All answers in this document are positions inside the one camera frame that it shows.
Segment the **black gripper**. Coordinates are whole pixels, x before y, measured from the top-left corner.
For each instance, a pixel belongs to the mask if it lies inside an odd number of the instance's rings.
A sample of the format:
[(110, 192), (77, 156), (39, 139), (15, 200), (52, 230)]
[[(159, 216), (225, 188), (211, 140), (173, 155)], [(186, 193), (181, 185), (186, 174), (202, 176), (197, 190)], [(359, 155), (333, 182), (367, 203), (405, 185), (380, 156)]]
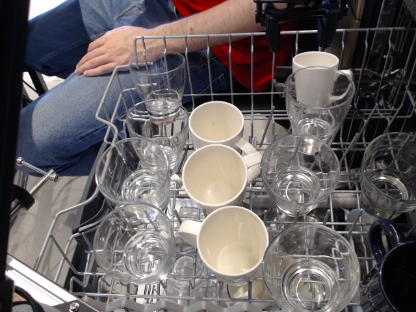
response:
[(271, 52), (280, 52), (280, 22), (318, 20), (317, 41), (321, 49), (331, 45), (335, 23), (348, 12), (347, 1), (254, 1), (255, 22), (265, 24)]

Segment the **person's bare forearm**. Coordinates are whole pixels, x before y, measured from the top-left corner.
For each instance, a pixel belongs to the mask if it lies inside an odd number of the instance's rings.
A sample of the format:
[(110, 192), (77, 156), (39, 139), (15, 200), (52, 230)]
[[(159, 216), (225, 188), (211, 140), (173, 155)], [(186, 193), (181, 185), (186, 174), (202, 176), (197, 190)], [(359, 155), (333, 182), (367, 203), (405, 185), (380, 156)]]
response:
[(151, 29), (145, 47), (149, 52), (163, 49), (177, 53), (193, 52), (206, 46), (204, 35), (213, 34), (211, 46), (219, 46), (227, 42), (226, 34), (261, 31), (262, 27), (255, 22), (252, 11), (215, 7)]

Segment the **person's bare hand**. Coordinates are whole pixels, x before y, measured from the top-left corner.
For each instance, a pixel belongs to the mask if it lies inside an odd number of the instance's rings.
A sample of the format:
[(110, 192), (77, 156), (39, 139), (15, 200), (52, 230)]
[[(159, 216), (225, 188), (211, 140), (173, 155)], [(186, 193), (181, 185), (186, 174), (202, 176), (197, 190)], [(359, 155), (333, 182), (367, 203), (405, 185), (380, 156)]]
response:
[(115, 67), (127, 65), (133, 59), (136, 37), (152, 35), (151, 29), (134, 26), (107, 31), (88, 45), (86, 54), (76, 65), (75, 73), (86, 77), (111, 73)]

